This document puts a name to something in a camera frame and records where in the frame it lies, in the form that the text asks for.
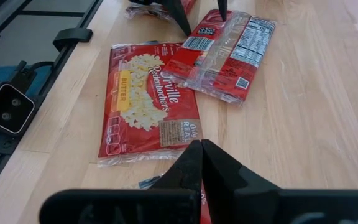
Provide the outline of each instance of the wooden countertop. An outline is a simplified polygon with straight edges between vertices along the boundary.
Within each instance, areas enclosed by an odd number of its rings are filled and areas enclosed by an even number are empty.
[[[181,41],[175,24],[128,21],[125,0],[104,0],[0,175],[0,223],[37,223],[42,202],[74,187],[118,188],[165,172],[173,161],[97,168],[109,49]],[[194,27],[216,0],[200,0]],[[358,189],[358,1],[229,0],[230,9],[278,22],[242,108],[203,94],[204,137],[288,188]]]

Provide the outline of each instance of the barcode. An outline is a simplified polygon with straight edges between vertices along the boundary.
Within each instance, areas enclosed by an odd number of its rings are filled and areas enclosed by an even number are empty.
[[[245,90],[248,88],[248,85],[249,85],[249,81],[241,77],[237,80],[236,83],[237,87],[243,88]]]
[[[182,47],[193,50],[208,50],[213,42],[214,40],[205,37],[189,37]]]

